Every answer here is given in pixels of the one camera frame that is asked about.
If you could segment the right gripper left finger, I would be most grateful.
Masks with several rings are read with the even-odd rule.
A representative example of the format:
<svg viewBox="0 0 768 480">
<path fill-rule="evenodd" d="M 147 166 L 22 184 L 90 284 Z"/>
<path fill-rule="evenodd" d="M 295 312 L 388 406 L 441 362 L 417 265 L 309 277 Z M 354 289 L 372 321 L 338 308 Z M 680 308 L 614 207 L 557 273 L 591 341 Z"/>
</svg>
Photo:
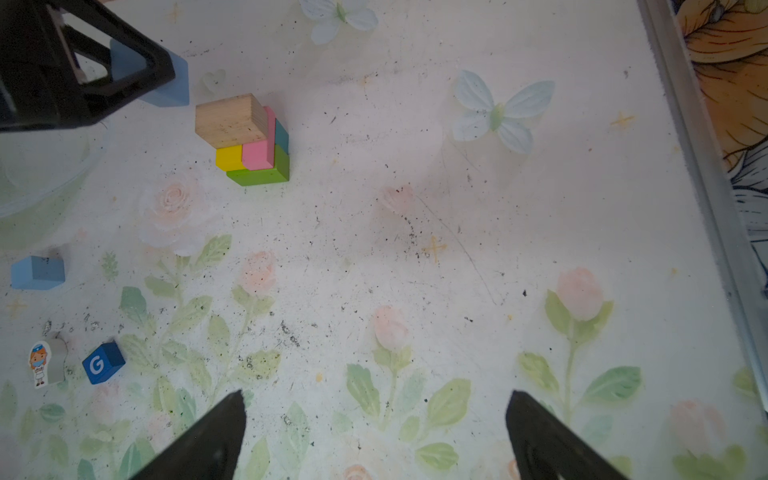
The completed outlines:
<svg viewBox="0 0 768 480">
<path fill-rule="evenodd" d="M 230 393 L 133 479 L 231 480 L 242 450 L 246 423 L 242 391 Z"/>
</svg>

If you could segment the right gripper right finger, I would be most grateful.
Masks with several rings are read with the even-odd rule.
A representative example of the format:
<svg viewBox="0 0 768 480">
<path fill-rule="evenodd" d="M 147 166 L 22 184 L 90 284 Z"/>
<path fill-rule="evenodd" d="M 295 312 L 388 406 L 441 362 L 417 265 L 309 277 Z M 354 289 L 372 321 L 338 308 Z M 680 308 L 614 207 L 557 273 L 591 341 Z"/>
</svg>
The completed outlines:
<svg viewBox="0 0 768 480">
<path fill-rule="evenodd" d="M 625 475 L 524 391 L 512 392 L 505 420 L 522 479 L 626 479 Z"/>
</svg>

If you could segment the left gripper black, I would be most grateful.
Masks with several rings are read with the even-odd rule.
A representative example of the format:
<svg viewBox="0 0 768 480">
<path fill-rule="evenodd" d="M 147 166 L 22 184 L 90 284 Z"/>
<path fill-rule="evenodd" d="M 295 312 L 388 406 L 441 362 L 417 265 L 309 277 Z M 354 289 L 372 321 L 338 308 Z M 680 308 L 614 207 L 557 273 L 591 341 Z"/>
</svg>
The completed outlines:
<svg viewBox="0 0 768 480">
<path fill-rule="evenodd" d="M 113 53 L 68 25 L 67 13 L 143 60 L 120 79 Z M 97 123 L 176 79 L 170 53 L 99 1 L 1 3 L 1 130 Z"/>
</svg>

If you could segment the yellow rectangular block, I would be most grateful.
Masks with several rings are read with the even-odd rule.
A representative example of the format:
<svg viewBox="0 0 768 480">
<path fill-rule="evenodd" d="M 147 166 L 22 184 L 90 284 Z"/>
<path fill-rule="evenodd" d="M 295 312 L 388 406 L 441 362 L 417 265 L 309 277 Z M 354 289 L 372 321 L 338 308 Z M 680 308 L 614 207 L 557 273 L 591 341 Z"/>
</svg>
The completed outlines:
<svg viewBox="0 0 768 480">
<path fill-rule="evenodd" d="M 215 165 L 224 172 L 243 170 L 243 146 L 217 148 L 215 151 Z"/>
</svg>

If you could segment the natural wood rectangular block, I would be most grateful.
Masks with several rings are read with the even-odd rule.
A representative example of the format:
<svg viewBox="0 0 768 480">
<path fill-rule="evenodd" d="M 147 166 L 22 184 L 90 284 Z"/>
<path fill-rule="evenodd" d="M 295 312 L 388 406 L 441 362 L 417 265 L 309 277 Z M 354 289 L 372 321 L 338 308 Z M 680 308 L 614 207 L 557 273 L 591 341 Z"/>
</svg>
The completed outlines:
<svg viewBox="0 0 768 480">
<path fill-rule="evenodd" d="M 268 115 L 253 94 L 196 106 L 195 133 L 215 149 L 259 142 L 268 136 Z"/>
</svg>

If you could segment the pink rectangular block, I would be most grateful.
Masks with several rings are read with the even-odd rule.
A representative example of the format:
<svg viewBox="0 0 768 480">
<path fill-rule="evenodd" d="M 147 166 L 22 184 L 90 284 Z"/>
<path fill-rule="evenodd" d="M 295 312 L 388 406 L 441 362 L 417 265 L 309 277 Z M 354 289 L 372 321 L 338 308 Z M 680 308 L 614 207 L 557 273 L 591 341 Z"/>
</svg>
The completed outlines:
<svg viewBox="0 0 768 480">
<path fill-rule="evenodd" d="M 264 107 L 267 114 L 268 133 L 265 140 L 247 143 L 242 146 L 242 163 L 249 171 L 272 169 L 275 165 L 275 130 L 276 117 L 274 111 Z"/>
</svg>

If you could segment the teal cube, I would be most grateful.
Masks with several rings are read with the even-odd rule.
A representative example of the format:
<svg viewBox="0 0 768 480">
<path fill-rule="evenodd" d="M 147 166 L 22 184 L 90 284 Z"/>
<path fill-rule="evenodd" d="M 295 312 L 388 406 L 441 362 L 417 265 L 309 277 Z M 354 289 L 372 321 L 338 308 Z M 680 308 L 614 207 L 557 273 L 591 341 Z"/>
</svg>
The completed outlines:
<svg viewBox="0 0 768 480">
<path fill-rule="evenodd" d="M 275 143 L 289 155 L 289 134 L 279 120 L 275 120 Z"/>
</svg>

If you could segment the green rectangular block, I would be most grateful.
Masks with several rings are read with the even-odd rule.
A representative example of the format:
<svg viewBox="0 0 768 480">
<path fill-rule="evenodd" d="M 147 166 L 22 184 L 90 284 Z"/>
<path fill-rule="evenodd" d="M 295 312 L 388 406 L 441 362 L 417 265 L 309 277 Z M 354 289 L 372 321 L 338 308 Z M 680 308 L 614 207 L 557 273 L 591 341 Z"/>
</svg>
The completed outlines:
<svg viewBox="0 0 768 480">
<path fill-rule="evenodd" d="M 283 183 L 290 180 L 290 156 L 280 147 L 274 150 L 274 166 L 263 170 L 233 170 L 226 176 L 242 187 Z"/>
</svg>

